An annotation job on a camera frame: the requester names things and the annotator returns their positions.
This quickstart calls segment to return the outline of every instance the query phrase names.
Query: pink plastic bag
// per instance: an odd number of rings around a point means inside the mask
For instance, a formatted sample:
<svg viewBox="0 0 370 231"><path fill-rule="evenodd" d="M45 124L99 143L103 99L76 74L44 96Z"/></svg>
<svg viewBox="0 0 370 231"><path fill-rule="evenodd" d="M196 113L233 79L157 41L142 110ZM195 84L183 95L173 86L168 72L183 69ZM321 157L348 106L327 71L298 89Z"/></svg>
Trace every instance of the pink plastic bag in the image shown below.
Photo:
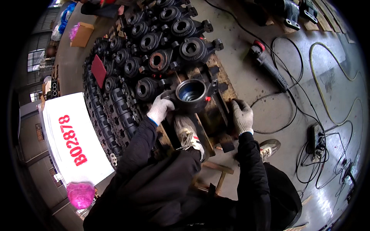
<svg viewBox="0 0 370 231"><path fill-rule="evenodd" d="M95 188L88 183L67 184L67 195L71 204L77 209L88 208L93 202Z"/></svg>
<svg viewBox="0 0 370 231"><path fill-rule="evenodd" d="M79 27L80 27L80 23L77 23L77 25L73 26L73 28L71 29L70 34L69 34L71 41L73 41L74 37L76 37L76 33Z"/></svg>

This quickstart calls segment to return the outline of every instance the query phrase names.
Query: hand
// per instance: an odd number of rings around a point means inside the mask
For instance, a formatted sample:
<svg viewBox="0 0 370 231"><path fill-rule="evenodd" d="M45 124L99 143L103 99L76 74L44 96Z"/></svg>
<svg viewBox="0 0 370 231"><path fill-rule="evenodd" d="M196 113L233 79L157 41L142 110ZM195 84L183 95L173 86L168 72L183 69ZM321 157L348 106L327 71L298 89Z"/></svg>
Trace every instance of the hand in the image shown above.
<svg viewBox="0 0 370 231"><path fill-rule="evenodd" d="M234 125L238 135L244 132L250 132L253 135L253 111L251 107L244 100L233 99L232 108L234 111Z"/></svg>
<svg viewBox="0 0 370 231"><path fill-rule="evenodd" d="M175 106L171 100L161 99L162 94L155 98L152 108L147 113L149 119L157 124L157 126L164 120L164 118L166 118L167 112L175 109Z"/></svg>
<svg viewBox="0 0 370 231"><path fill-rule="evenodd" d="M125 10L125 6L120 6L120 8L118 8L118 15L123 15L124 10Z"/></svg>

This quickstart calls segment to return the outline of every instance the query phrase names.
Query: window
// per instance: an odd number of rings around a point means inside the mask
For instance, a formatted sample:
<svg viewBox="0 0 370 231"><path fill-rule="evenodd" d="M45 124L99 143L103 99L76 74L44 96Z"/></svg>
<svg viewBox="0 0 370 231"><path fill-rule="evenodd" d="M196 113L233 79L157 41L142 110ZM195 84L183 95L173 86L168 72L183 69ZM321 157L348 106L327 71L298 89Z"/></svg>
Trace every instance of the window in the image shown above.
<svg viewBox="0 0 370 231"><path fill-rule="evenodd" d="M40 62L45 56L45 49L38 49L28 53L27 71L37 71L40 69Z"/></svg>
<svg viewBox="0 0 370 231"><path fill-rule="evenodd" d="M51 7L60 7L63 3L60 3L60 0L53 0L51 4L49 5L49 8Z"/></svg>
<svg viewBox="0 0 370 231"><path fill-rule="evenodd" d="M41 142L45 139L41 123L36 124L36 134L37 134L37 139L38 139L39 142Z"/></svg>
<svg viewBox="0 0 370 231"><path fill-rule="evenodd" d="M56 168L49 169L49 173L50 173L50 175L51 175L51 177L54 181L54 184L57 188L59 188L60 186L63 185L63 181L61 181L62 175L57 172Z"/></svg>
<svg viewBox="0 0 370 231"><path fill-rule="evenodd" d="M39 91L39 92L35 92L35 93L31 93L30 94L30 98L31 98L31 102L35 102L36 100L40 99L40 96L43 94L42 91Z"/></svg>

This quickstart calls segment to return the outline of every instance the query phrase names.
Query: sneaker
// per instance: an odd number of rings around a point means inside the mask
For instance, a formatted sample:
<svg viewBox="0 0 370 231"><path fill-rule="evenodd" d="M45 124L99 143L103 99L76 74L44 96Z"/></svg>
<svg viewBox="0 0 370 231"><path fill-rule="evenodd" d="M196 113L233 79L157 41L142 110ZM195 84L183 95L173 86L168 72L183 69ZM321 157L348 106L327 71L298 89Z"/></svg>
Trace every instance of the sneaker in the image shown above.
<svg viewBox="0 0 370 231"><path fill-rule="evenodd" d="M280 141L277 139L270 139L263 141L259 144L260 154L263 162L266 162L267 158L272 156L281 146Z"/></svg>
<svg viewBox="0 0 370 231"><path fill-rule="evenodd" d="M187 116L175 116L175 131L181 147L178 149L188 150L193 147L201 152L201 161L204 159L204 148L196 134L196 128L191 119Z"/></svg>

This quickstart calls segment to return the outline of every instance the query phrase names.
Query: person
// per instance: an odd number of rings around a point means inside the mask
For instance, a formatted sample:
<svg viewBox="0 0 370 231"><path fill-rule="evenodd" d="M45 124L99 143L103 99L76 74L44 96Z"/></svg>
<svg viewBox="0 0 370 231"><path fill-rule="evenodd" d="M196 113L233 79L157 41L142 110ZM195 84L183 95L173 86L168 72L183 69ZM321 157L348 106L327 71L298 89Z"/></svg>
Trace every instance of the person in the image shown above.
<svg viewBox="0 0 370 231"><path fill-rule="evenodd" d="M81 14L96 15L105 18L115 18L117 15L123 15L124 6L115 4L104 4L100 6L100 0L78 0L83 3L81 6Z"/></svg>
<svg viewBox="0 0 370 231"><path fill-rule="evenodd" d="M123 153L116 175L85 218L84 229L284 230L294 224L302 210L298 193L286 174L266 162L280 142L268 140L260 147L253 139L251 108L238 99L232 107L239 134L238 201L190 187L205 150L186 116L174 119L181 148L162 161L148 162L157 126L175 109L159 95Z"/></svg>

